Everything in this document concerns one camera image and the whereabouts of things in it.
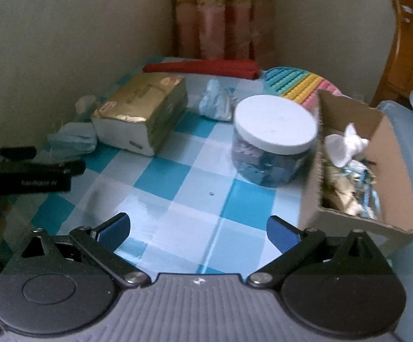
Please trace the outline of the rainbow pop-it mat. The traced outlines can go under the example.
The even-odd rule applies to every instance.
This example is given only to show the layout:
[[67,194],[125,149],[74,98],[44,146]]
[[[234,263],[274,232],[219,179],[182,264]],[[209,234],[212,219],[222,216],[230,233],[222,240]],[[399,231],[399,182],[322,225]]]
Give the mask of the rainbow pop-it mat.
[[334,95],[341,91],[325,78],[299,68],[278,66],[263,72],[264,90],[302,105],[309,111],[317,107],[317,91],[326,90]]

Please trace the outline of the blue face mask stack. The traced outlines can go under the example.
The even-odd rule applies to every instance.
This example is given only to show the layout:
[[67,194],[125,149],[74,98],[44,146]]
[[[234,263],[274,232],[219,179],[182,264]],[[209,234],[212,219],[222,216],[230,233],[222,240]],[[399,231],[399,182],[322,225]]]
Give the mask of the blue face mask stack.
[[90,122],[63,125],[55,134],[47,136],[49,152],[54,158],[74,158],[95,151],[98,136]]

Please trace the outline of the grey plush ball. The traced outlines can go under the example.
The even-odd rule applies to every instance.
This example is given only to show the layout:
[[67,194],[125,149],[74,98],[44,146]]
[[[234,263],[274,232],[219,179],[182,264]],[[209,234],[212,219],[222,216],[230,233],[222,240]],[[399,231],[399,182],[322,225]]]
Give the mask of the grey plush ball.
[[75,103],[75,110],[77,115],[82,115],[91,111],[94,111],[97,108],[98,99],[94,95],[86,95],[81,97]]

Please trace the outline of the wooden headboard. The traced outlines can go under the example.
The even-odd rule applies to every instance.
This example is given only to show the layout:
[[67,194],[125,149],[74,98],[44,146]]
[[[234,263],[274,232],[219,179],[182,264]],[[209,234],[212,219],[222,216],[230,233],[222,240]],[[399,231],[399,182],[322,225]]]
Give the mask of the wooden headboard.
[[392,0],[392,5],[396,19],[394,39],[372,107],[385,100],[408,107],[413,91],[413,0]]

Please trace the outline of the pink gold-banded curtain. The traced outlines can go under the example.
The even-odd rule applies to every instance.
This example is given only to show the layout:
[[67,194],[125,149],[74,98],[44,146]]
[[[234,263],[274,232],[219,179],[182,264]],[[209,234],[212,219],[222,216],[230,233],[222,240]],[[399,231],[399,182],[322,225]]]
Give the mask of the pink gold-banded curtain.
[[277,63],[275,0],[173,0],[178,56]]

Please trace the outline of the floral patterned pouch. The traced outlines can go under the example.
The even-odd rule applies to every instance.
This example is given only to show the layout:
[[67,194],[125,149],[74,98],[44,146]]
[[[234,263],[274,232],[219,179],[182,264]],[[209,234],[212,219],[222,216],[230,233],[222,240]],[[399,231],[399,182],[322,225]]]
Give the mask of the floral patterned pouch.
[[380,198],[374,187],[376,177],[366,164],[352,160],[344,168],[345,175],[353,182],[356,198],[362,207],[359,217],[377,221],[381,217]]

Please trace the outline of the light blue cloth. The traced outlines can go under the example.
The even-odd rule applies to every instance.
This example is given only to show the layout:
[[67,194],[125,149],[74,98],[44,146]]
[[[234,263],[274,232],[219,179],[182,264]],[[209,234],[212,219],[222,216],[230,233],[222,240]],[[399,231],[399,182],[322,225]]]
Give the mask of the light blue cloth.
[[237,99],[231,90],[223,88],[217,79],[209,80],[206,86],[198,105],[199,114],[212,121],[232,121]]

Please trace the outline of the beige knotted cloth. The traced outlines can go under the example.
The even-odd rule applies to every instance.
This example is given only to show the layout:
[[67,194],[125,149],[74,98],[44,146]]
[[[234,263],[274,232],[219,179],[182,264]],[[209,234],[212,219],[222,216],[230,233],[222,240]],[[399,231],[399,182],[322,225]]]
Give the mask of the beige knotted cloth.
[[343,214],[359,216],[362,207],[355,194],[353,182],[343,174],[341,168],[331,164],[324,165],[323,200],[328,207],[341,211]]

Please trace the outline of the white knotted cloth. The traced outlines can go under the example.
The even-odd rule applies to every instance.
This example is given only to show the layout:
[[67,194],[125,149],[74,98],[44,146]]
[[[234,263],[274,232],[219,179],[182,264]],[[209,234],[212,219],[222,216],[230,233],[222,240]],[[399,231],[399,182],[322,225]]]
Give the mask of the white knotted cloth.
[[324,138],[323,146],[326,157],[337,168],[345,167],[355,157],[361,160],[369,140],[361,137],[354,123],[349,123],[341,134],[330,134]]

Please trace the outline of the clear jar white lid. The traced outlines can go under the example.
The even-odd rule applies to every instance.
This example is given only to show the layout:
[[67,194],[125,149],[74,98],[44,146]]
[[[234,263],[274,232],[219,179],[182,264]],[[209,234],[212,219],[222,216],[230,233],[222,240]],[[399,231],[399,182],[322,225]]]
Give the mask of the clear jar white lid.
[[231,159],[249,182],[279,187],[295,179],[317,134],[317,119],[300,104],[254,95],[235,108]]

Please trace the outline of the blue checkered tablecloth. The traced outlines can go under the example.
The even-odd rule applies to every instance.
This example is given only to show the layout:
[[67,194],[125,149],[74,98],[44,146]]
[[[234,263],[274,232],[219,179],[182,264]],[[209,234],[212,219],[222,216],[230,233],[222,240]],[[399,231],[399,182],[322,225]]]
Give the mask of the blue checkered tablecloth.
[[[410,110],[389,102],[383,107],[400,143],[413,192]],[[231,124],[189,110],[154,158],[98,144],[85,156],[87,170],[73,179],[71,192],[16,199],[7,218],[6,244],[15,249],[33,226],[63,234],[125,211],[131,218],[131,234],[117,254],[151,276],[157,269],[247,276],[277,256],[264,233],[264,219],[272,213],[291,224],[302,223],[307,172],[300,170],[294,182],[281,188],[248,182],[231,161],[232,135]],[[156,168],[168,172],[161,188],[152,179]],[[413,242],[390,259],[408,291],[398,333],[413,341]]]

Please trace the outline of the cardboard box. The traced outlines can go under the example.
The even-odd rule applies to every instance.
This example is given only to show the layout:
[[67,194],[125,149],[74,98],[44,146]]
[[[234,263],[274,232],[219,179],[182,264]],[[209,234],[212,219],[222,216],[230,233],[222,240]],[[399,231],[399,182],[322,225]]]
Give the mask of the cardboard box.
[[413,193],[388,118],[345,96],[318,92],[319,132],[299,228],[362,229],[385,256],[413,242]]

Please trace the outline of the red folded fan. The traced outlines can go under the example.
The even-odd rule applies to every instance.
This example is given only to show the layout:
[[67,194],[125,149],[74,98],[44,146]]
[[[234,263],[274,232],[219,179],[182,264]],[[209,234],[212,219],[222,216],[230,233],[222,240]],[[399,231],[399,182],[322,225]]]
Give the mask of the red folded fan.
[[190,73],[246,80],[256,80],[260,76],[260,68],[253,60],[193,60],[149,63],[142,70],[145,73]]

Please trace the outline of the gold tissue pack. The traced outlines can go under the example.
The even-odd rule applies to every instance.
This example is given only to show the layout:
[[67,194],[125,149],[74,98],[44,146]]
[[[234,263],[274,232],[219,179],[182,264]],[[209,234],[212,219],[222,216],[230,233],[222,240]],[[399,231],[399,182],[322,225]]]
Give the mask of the gold tissue pack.
[[94,111],[101,143],[151,157],[187,107],[186,80],[168,73],[139,73]]

